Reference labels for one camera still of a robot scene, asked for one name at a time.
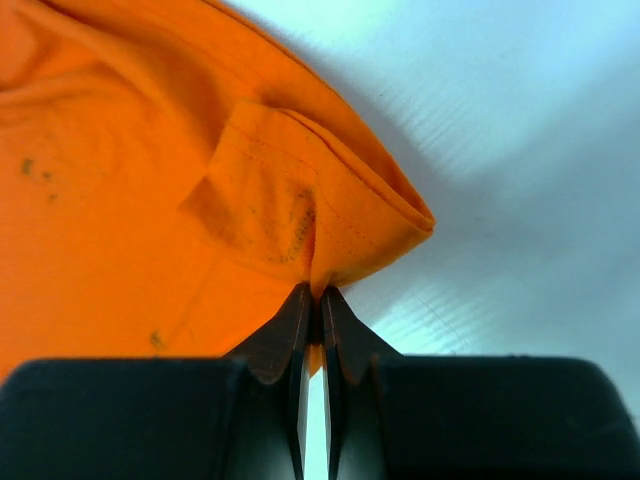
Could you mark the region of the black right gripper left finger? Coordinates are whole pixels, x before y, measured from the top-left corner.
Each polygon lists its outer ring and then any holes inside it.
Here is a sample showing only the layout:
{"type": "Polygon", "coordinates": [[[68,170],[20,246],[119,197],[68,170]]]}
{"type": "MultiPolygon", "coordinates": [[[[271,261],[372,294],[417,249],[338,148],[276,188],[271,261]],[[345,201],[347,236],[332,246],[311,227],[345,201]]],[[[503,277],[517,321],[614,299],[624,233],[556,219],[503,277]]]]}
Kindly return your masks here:
{"type": "Polygon", "coordinates": [[[48,358],[1,387],[5,479],[300,479],[313,298],[219,358],[48,358]]]}

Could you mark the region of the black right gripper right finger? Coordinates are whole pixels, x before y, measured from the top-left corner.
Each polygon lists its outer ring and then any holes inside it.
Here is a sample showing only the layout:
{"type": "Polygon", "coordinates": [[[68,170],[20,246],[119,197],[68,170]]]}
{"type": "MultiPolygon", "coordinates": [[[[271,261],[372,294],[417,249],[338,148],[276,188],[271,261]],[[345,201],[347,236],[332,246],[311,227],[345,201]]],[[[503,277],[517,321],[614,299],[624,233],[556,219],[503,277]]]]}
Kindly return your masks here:
{"type": "Polygon", "coordinates": [[[594,363],[404,355],[320,303],[333,479],[635,479],[639,436],[594,363]]]}

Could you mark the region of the orange t-shirt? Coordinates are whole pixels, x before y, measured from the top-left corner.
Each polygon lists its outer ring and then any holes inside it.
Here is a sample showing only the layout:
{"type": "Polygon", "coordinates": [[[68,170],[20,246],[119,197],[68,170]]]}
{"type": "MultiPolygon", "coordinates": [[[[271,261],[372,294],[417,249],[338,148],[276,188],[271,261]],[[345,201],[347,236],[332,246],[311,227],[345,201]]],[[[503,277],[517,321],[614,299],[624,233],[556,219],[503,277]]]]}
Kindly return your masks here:
{"type": "Polygon", "coordinates": [[[433,232],[312,69],[218,1],[1,5],[1,371],[222,354],[433,232]]]}

